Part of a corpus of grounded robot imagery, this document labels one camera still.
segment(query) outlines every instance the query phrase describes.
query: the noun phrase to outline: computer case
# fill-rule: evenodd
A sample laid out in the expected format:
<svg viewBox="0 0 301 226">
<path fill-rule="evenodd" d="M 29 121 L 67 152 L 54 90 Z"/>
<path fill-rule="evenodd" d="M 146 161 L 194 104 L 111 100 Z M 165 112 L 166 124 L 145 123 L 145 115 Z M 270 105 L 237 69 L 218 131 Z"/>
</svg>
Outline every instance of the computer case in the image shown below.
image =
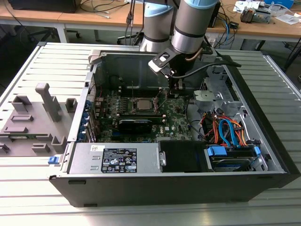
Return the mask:
<svg viewBox="0 0 301 226">
<path fill-rule="evenodd" d="M 8 0 L 16 10 L 43 10 L 75 13 L 81 0 Z"/>
</svg>

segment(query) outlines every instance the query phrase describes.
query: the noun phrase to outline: slotted aluminum surface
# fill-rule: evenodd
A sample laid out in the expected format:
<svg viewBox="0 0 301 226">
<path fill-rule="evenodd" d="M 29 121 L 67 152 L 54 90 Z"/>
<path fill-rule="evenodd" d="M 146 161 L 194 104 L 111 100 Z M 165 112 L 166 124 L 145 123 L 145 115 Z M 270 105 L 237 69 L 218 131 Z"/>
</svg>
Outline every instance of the slotted aluminum surface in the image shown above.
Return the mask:
<svg viewBox="0 0 301 226">
<path fill-rule="evenodd" d="M 31 101 L 41 101 L 34 91 L 38 82 L 48 82 L 52 87 L 50 93 L 59 101 L 78 99 L 89 71 L 90 50 L 118 48 L 122 47 L 64 43 L 37 47 L 8 88 L 9 92 L 0 98 L 0 128 L 10 116 L 13 109 L 10 101 L 15 95 L 27 94 Z M 298 90 L 260 52 L 220 52 L 243 65 L 239 69 L 242 76 L 301 170 Z M 47 161 L 47 157 L 0 158 L 1 225 L 301 225 L 301 179 L 282 189 L 263 192 L 248 203 L 75 208 L 48 182 Z"/>
</svg>

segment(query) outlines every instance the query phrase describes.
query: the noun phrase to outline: warning label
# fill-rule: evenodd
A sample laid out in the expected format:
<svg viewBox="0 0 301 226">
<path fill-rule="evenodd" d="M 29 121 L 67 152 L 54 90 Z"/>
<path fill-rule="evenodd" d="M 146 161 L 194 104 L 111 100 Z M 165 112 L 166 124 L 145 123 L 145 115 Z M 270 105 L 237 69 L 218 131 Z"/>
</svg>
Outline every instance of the warning label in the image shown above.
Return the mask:
<svg viewBox="0 0 301 226">
<path fill-rule="evenodd" d="M 105 148 L 103 150 L 103 173 L 136 173 L 136 148 Z"/>
</svg>

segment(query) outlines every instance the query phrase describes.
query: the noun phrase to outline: chair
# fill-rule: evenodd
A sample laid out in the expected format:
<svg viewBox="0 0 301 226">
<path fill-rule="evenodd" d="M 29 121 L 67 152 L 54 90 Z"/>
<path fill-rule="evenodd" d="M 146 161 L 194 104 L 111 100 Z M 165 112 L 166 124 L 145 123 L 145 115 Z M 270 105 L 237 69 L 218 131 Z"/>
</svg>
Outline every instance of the chair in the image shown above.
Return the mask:
<svg viewBox="0 0 301 226">
<path fill-rule="evenodd" d="M 73 31 L 73 30 L 67 30 L 67 32 L 70 32 L 70 33 L 75 33 L 76 37 L 79 39 L 81 38 L 81 35 L 78 31 Z M 43 38 L 40 40 L 40 41 L 46 41 L 46 39 L 51 36 L 53 39 L 55 37 L 59 37 L 58 36 L 58 32 L 57 32 L 57 29 L 55 28 L 51 28 L 51 27 L 45 27 L 45 30 L 43 31 L 40 31 L 40 32 L 34 32 L 34 33 L 30 33 L 27 37 L 28 37 L 28 40 L 30 42 L 34 42 L 35 41 L 35 38 L 34 36 L 35 35 L 40 35 L 40 34 L 44 34 Z"/>
</svg>

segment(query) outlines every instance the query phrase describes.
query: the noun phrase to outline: gray 3d-printed holder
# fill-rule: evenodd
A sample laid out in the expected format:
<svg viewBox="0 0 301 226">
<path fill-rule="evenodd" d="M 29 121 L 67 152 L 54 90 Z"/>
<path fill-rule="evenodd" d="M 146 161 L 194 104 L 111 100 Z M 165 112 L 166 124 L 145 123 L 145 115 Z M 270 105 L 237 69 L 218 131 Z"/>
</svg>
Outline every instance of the gray 3d-printed holder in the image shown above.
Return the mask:
<svg viewBox="0 0 301 226">
<path fill-rule="evenodd" d="M 27 112 L 26 105 L 32 105 L 27 96 L 16 96 L 11 104 L 18 113 Z"/>
<path fill-rule="evenodd" d="M 77 101 L 75 98 L 68 98 L 66 100 L 65 106 L 67 108 L 68 113 L 75 113 L 77 107 Z"/>
<path fill-rule="evenodd" d="M 60 121 L 61 117 L 58 113 L 58 101 L 55 97 L 51 97 L 49 93 L 48 83 L 38 83 L 36 86 L 36 92 L 39 93 L 44 101 L 44 107 L 49 112 L 52 121 Z"/>
<path fill-rule="evenodd" d="M 15 110 L 0 131 L 0 157 L 51 156 L 64 152 L 74 113 L 68 113 L 65 102 L 58 103 L 56 97 L 51 99 L 60 121 L 53 122 L 43 102 L 31 103 L 26 96 L 14 99 Z"/>
<path fill-rule="evenodd" d="M 36 153 L 45 153 L 45 152 L 48 153 L 48 152 L 50 152 L 50 148 L 45 143 L 32 144 L 32 150 Z"/>
<path fill-rule="evenodd" d="M 53 148 L 55 149 L 55 151 L 57 153 L 64 153 L 65 148 L 67 146 L 67 139 L 66 139 L 66 137 L 63 137 L 62 141 L 58 142 L 57 138 L 54 137 L 51 142 L 51 145 L 53 146 Z"/>
</svg>

